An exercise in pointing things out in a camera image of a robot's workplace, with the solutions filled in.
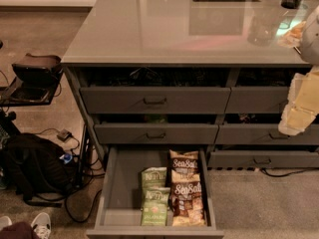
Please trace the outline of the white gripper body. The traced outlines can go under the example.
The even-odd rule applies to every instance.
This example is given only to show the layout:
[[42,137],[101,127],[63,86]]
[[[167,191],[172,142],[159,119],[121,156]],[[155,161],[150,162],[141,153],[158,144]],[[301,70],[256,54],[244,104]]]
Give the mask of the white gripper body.
[[304,75],[296,73],[291,81],[291,84],[290,84],[288,97],[287,97],[287,104],[282,112],[281,121],[278,125],[278,130],[281,133],[286,134],[286,135],[294,136],[294,135],[297,135],[298,133],[305,130],[305,129],[293,128],[287,124],[288,109],[291,107],[296,107],[295,100],[296,100],[296,97],[298,95],[299,88],[301,85],[301,80],[303,79],[303,77],[304,77]]

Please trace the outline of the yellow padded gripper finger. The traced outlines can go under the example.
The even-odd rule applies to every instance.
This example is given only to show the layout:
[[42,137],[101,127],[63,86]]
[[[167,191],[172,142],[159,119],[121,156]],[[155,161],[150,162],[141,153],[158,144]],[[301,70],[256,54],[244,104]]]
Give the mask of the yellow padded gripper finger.
[[319,75],[308,73],[301,80],[295,105],[303,110],[319,113]]
[[291,107],[288,109],[287,124],[290,127],[305,129],[314,120],[315,114],[310,111],[299,109],[296,107]]

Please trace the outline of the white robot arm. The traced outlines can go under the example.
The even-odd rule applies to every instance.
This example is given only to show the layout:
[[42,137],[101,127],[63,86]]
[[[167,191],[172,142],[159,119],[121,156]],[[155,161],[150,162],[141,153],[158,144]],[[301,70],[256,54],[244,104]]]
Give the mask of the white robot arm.
[[278,44],[294,48],[312,68],[296,73],[288,92],[278,130],[286,135],[303,132],[319,115],[319,7],[305,21],[298,23],[279,38]]

